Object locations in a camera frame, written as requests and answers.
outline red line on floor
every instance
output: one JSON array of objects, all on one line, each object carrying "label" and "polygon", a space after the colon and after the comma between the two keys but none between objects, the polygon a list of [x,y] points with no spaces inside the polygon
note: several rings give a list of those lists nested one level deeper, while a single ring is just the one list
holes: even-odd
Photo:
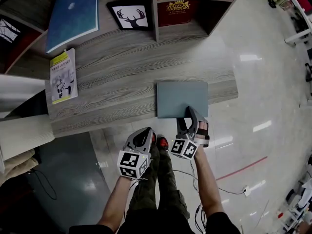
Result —
[{"label": "red line on floor", "polygon": [[255,165],[255,164],[257,164],[257,163],[259,163],[259,162],[261,162],[261,161],[263,161],[263,160],[265,160],[266,158],[268,158],[268,156],[265,156],[265,157],[263,157],[262,159],[257,160],[256,162],[251,163],[250,165],[245,166],[245,167],[243,167],[243,168],[241,168],[241,169],[239,169],[239,170],[237,170],[237,171],[235,171],[235,172],[232,172],[232,173],[230,173],[230,174],[227,174],[227,175],[224,175],[224,176],[222,176],[222,177],[220,177],[220,178],[217,178],[216,180],[221,180],[221,179],[224,179],[224,178],[226,178],[226,177],[229,177],[229,176],[232,176],[232,175],[234,175],[234,174],[237,174],[237,173],[239,173],[239,172],[241,172],[241,171],[243,171],[243,170],[245,170],[245,169],[247,169],[247,168],[249,168],[249,167],[251,167],[251,166],[253,166],[253,165]]}]

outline red shoe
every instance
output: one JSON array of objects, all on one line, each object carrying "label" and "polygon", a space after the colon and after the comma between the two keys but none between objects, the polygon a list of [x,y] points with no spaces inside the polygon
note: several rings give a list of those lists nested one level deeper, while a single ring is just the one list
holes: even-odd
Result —
[{"label": "red shoe", "polygon": [[152,145],[156,145],[157,137],[156,134],[153,132],[153,138],[152,138]]},{"label": "red shoe", "polygon": [[159,150],[165,150],[168,151],[169,150],[169,144],[167,139],[164,136],[158,137],[157,138],[157,144],[156,144],[157,148]]}]

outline wall outlet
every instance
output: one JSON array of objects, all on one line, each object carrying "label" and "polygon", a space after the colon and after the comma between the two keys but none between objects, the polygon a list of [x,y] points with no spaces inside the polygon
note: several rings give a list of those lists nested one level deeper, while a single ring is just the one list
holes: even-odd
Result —
[{"label": "wall outlet", "polygon": [[245,187],[243,188],[243,192],[244,192],[244,194],[245,194],[246,197],[249,196],[250,193],[251,193],[249,186],[245,186]]}]

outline white wall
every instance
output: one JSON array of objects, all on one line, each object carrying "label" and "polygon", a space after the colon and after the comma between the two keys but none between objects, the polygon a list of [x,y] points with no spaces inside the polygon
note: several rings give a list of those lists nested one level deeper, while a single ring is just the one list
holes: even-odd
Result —
[{"label": "white wall", "polygon": [[44,80],[0,75],[0,118],[44,90]]}]

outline blue book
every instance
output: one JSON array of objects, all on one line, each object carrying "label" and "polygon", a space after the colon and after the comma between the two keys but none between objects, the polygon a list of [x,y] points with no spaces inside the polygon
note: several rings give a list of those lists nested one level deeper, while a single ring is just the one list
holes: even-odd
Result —
[{"label": "blue book", "polygon": [[56,0],[49,23],[46,53],[98,29],[98,0]]}]

